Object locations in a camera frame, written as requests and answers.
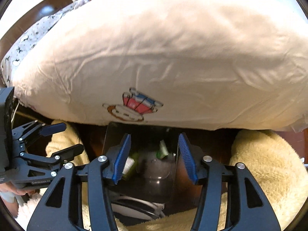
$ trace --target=silver bolt head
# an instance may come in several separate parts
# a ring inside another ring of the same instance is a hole
[[[107,157],[106,156],[100,156],[97,159],[98,159],[99,162],[107,161]]]
[[[211,161],[213,161],[213,158],[210,157],[210,156],[204,156],[203,160],[206,161],[206,162],[211,162]]]
[[[64,165],[66,169],[71,169],[73,167],[73,163],[69,162]]]
[[[244,163],[241,163],[241,162],[239,162],[238,164],[236,164],[236,166],[237,166],[239,169],[244,169],[244,168],[246,168],[245,164],[244,164]]]

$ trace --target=plush blanket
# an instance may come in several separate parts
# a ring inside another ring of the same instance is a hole
[[[66,131],[53,135],[46,148],[47,155],[77,143],[81,142],[76,132],[67,125]],[[75,165],[87,163],[87,154],[84,152],[73,162]],[[237,162],[245,163],[254,175],[275,211],[281,230],[284,230],[308,197],[308,173],[299,156],[283,138],[272,131],[242,130],[233,143],[230,165]],[[222,195],[218,230],[224,228],[226,196]],[[28,204],[19,208],[16,220],[24,229],[40,197],[36,195]],[[190,231],[195,213],[196,209],[193,209],[130,227],[124,227],[118,220],[116,222],[119,231]],[[83,218],[84,227],[90,229],[87,203],[83,205]]]

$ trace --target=white pillowcase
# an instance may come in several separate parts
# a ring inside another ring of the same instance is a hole
[[[300,131],[307,57],[308,26],[275,0],[93,0],[44,36],[13,85],[52,119]]]

